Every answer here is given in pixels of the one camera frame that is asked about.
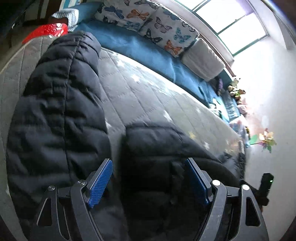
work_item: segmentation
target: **quilted mattress cover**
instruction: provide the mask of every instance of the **quilted mattress cover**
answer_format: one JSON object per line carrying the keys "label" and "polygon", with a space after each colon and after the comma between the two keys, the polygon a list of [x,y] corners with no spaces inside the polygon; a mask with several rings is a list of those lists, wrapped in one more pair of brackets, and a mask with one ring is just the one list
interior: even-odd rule
{"label": "quilted mattress cover", "polygon": [[[0,71],[0,214],[12,232],[19,232],[6,179],[6,142],[16,103],[40,56],[53,39],[39,37],[23,45]],[[240,137],[185,90],[138,62],[102,48],[99,78],[112,160],[118,161],[125,125],[135,121],[169,121],[213,154],[237,155]]]}

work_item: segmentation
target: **window frame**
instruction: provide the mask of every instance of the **window frame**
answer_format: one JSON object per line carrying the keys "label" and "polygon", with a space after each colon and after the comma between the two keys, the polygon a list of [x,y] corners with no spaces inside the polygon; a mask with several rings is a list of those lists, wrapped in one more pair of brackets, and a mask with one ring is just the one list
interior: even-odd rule
{"label": "window frame", "polygon": [[189,10],[191,13],[193,13],[196,17],[198,17],[199,18],[199,20],[201,20],[217,37],[218,37],[218,39],[223,43],[223,45],[227,48],[227,50],[230,52],[230,54],[234,57],[234,56],[236,56],[236,55],[238,55],[239,53],[241,53],[242,51],[244,51],[244,50],[246,50],[248,47],[250,47],[250,46],[252,46],[253,44],[255,44],[255,43],[257,43],[257,42],[259,42],[260,40],[262,40],[262,39],[264,39],[265,37],[268,37],[269,36],[269,34],[268,34],[268,32],[267,32],[267,30],[266,30],[266,27],[264,26],[264,24],[263,24],[263,22],[262,22],[262,20],[260,19],[260,17],[258,16],[258,14],[257,14],[257,12],[256,12],[256,10],[253,8],[253,6],[249,3],[249,1],[248,1],[248,3],[251,5],[251,7],[253,8],[253,10],[254,10],[254,13],[255,13],[255,15],[256,15],[256,17],[258,18],[258,20],[260,21],[260,23],[261,23],[261,25],[262,25],[262,27],[263,27],[263,29],[264,29],[264,31],[265,31],[265,35],[263,36],[263,37],[261,37],[261,38],[259,38],[259,39],[256,39],[256,40],[254,40],[253,42],[251,42],[251,43],[249,43],[248,45],[246,45],[246,46],[244,46],[243,48],[241,48],[240,50],[238,50],[237,52],[235,52],[234,54],[232,54],[231,53],[231,51],[229,50],[229,48],[226,46],[226,44],[223,42],[223,40],[219,37],[219,34],[221,34],[223,31],[225,31],[226,29],[228,29],[230,26],[232,26],[233,24],[235,24],[236,22],[238,22],[239,20],[241,20],[242,18],[244,18],[245,17],[245,15],[244,16],[242,16],[242,17],[240,17],[239,19],[237,19],[237,20],[235,20],[234,22],[232,22],[232,23],[230,23],[228,26],[226,26],[225,28],[223,28],[221,31],[219,31],[218,33],[202,18],[202,17],[200,17],[196,12],[199,10],[199,9],[201,9],[203,6],[205,6],[208,2],[210,2],[211,0],[203,0],[201,3],[199,3],[197,6],[195,6],[193,9],[190,9],[190,8],[188,8],[188,7],[186,7],[183,3],[181,3],[181,2],[179,2],[178,0],[174,0],[174,1],[176,1],[177,3],[179,3],[180,5],[182,5],[183,7],[185,7],[187,10]]}

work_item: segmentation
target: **screw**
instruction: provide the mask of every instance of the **screw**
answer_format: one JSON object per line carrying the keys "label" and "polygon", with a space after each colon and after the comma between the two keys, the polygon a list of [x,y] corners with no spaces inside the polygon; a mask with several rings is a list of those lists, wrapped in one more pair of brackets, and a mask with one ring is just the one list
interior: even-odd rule
{"label": "screw", "polygon": [[81,186],[84,186],[86,184],[85,180],[79,180],[77,183],[79,183]]}
{"label": "screw", "polygon": [[250,189],[250,187],[246,184],[242,185],[242,189],[248,191]]}
{"label": "screw", "polygon": [[53,191],[54,189],[55,189],[55,186],[49,186],[49,187],[47,188],[48,191]]}
{"label": "screw", "polygon": [[218,181],[218,180],[213,180],[212,183],[213,183],[215,186],[220,186],[220,185],[221,185],[221,182]]}

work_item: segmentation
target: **butterfly print pillow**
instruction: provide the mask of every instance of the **butterfly print pillow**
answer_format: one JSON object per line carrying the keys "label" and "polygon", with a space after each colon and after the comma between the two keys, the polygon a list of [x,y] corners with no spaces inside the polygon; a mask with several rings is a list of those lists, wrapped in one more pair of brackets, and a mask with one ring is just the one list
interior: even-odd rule
{"label": "butterfly print pillow", "polygon": [[99,7],[95,18],[117,23],[117,26],[139,32],[160,6],[150,0],[108,0]]}
{"label": "butterfly print pillow", "polygon": [[178,57],[195,41],[198,32],[174,12],[159,7],[142,26],[139,34]]}

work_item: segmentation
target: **window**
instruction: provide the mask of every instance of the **window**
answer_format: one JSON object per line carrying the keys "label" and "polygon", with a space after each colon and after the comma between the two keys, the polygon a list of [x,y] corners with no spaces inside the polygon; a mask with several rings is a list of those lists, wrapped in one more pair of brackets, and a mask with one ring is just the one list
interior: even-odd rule
{"label": "window", "polygon": [[203,21],[235,56],[267,36],[247,0],[178,0]]}

